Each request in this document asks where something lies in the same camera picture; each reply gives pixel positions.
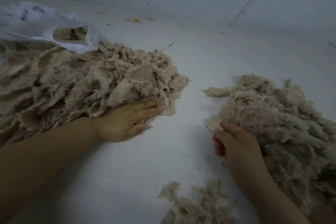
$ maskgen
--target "white plastic bag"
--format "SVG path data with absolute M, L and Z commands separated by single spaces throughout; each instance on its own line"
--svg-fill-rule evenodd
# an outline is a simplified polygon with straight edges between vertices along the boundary
M 85 41 L 57 41 L 53 38 L 54 31 L 59 28 L 77 27 L 87 30 Z M 98 42 L 106 40 L 76 13 L 59 14 L 55 9 L 27 1 L 0 8 L 0 39 L 50 41 L 77 53 L 96 50 Z

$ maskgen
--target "forearm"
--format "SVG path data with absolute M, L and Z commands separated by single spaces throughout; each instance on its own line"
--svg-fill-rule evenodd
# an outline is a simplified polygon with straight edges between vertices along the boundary
M 96 140 L 89 118 L 80 118 L 0 149 L 0 223 Z
M 261 224 L 311 224 L 273 181 L 251 188 L 246 196 Z

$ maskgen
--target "fluffy beige clump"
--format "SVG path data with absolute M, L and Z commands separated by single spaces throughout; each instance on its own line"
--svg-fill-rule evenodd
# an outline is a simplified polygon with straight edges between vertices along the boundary
M 223 120 L 253 133 L 282 191 L 314 223 L 336 219 L 336 123 L 322 118 L 300 86 L 287 80 L 277 89 L 265 77 L 243 75 L 236 87 L 204 92 L 229 97 L 208 119 L 211 130 Z
M 62 29 L 58 39 L 83 39 Z M 100 116 L 139 97 L 156 96 L 163 115 L 188 83 L 170 57 L 124 44 L 100 43 L 96 51 L 70 52 L 42 42 L 0 44 L 0 146 L 61 126 L 81 116 Z
M 173 202 L 161 220 L 161 224 L 237 224 L 232 210 L 236 200 L 221 191 L 219 180 L 207 180 L 204 187 L 193 187 L 198 204 L 190 199 L 181 197 L 177 193 L 180 183 L 171 182 L 162 187 L 158 198 L 166 198 Z

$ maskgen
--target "person's right hand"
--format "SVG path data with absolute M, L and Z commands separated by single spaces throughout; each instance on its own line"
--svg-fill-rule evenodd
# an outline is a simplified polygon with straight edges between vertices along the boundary
M 273 185 L 256 137 L 227 122 L 222 121 L 220 126 L 224 130 L 216 129 L 212 136 L 215 153 L 226 159 L 238 188 L 246 194 L 260 186 Z

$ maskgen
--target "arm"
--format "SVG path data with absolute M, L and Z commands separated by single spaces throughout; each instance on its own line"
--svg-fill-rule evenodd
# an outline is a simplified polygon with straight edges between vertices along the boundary
M 278 188 L 268 173 L 258 141 L 244 129 L 226 122 L 225 131 L 212 136 L 215 153 L 226 159 L 238 188 L 256 211 L 261 224 L 311 224 L 297 206 Z
M 80 118 L 0 149 L 0 223 L 8 221 L 27 198 L 57 171 L 97 140 L 120 142 L 144 131 L 136 124 L 162 109 L 144 99 L 98 118 Z

